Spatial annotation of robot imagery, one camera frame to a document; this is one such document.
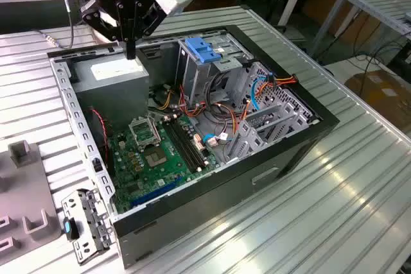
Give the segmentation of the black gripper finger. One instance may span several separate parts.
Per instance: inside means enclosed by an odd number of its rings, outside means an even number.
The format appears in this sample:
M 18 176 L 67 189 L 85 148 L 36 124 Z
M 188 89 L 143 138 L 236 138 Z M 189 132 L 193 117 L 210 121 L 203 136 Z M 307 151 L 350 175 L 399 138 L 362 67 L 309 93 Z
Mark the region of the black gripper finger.
M 130 59 L 136 58 L 136 42 L 149 37 L 162 22 L 162 8 L 152 0 L 132 1 L 132 36 L 130 39 Z
M 118 0 L 90 0 L 80 8 L 82 20 L 106 39 L 118 41 L 130 59 L 130 26 Z

